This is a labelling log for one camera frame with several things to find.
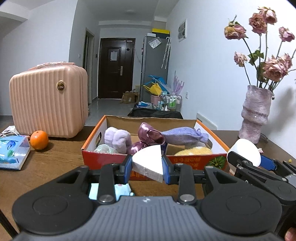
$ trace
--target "gray refrigerator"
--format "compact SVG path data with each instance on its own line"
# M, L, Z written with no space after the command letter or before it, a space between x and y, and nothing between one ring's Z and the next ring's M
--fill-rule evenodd
M165 69L165 64L163 65L163 69L161 68L168 40L161 39L162 43L153 49L149 44L149 41L153 39L154 37L150 36L145 36L144 38L140 93L140 100L144 102L151 102L150 94L143 87L145 83L152 80L148 76L156 75L162 77L165 82L167 82L168 77L168 68Z

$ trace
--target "yellow small object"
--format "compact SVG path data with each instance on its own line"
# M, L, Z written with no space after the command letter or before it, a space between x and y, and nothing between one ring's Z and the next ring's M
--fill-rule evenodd
M196 156L196 155L210 155L212 150L207 147L194 147L192 149L182 150L175 154L175 156Z
M158 28L153 28L152 29L153 33L162 33L162 34L170 34L169 30L166 29L158 29Z
M146 85L143 85L143 87L148 90L152 95L161 95L161 87L158 83L153 84L150 88Z

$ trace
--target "finger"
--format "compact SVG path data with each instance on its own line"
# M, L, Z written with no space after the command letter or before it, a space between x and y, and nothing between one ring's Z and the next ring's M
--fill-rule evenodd
M285 241L296 241L296 229L290 228L285 234Z

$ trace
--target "dried rose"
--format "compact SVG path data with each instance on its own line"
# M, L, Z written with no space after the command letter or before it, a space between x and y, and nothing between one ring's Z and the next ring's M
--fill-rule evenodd
M244 63L248 61L247 57L242 53L234 52L234 61L239 67L244 67Z
M276 12L267 7L260 7L260 14L264 17L266 23L275 24L277 22Z
M295 39L294 34L292 34L288 28L284 28L284 27L279 28L279 37L283 42L286 42L286 41L291 42L293 39Z
M281 56L279 61L286 67L287 70L292 67L292 59L287 53Z
M249 18L249 25L253 27L252 31L259 35L267 33L267 24L262 14L253 13L253 16Z
M246 30L239 24L230 24L224 28L224 35L227 39L242 39L246 38Z
M282 77L288 74L286 67L274 56L272 56L271 59L268 58L263 70L265 70L263 76L275 82L280 81Z

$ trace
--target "pink suitcase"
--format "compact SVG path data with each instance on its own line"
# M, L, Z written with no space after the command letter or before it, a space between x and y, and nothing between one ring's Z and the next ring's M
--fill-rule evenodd
M9 93L13 121L23 135L43 130L71 138L88 117L87 72L74 63L46 63L16 74Z

